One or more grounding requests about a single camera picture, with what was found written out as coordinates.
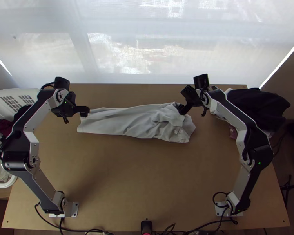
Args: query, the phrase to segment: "white curtain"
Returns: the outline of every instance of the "white curtain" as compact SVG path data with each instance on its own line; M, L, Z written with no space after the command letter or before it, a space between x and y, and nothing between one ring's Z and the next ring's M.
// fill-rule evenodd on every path
M0 59L20 87L258 87L294 45L294 1L0 0Z

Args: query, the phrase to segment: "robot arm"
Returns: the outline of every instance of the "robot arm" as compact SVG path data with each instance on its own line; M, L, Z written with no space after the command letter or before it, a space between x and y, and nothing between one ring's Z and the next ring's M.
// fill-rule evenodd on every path
M260 172L273 160L274 154L266 134L257 127L255 121L227 100L225 93L216 86L209 86L208 75L194 77L195 88L190 85L182 90L187 104L178 107L180 114L186 114L192 107L203 106L217 110L236 128L241 163L240 171L233 190L227 194L219 206L228 205L225 216L233 216L248 209L249 196L257 182ZM216 214L221 215L224 208L216 206Z
M40 199L40 206L51 217L76 217L78 203L67 202L64 193L56 191L40 169L39 141L35 128L51 111L58 117L72 117L79 112L87 116L87 106L75 105L75 94L69 92L70 82L56 77L52 89L41 89L34 103L13 125L12 132L1 145L2 167L22 179Z

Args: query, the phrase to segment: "wrinkled white shirt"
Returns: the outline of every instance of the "wrinkled white shirt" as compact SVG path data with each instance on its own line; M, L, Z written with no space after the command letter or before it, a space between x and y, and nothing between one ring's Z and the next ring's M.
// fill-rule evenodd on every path
M78 132L157 138L187 143L195 125L189 115L180 115L176 102L131 108L98 108L81 117Z

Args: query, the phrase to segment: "red cloth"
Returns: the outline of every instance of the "red cloth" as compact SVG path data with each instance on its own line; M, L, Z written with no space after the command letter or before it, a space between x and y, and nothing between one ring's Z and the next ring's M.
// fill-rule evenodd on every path
M0 133L4 137L8 137L8 135L11 133L13 127L13 122L1 119L0 120Z

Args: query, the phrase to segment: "white laundry basket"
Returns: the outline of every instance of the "white laundry basket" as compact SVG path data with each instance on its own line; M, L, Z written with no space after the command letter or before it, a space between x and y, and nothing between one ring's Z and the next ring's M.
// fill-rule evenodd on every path
M25 106L37 101L39 89L5 89L0 90L0 119L13 120L14 114ZM10 187L16 180L14 175L6 183L0 182L0 188Z

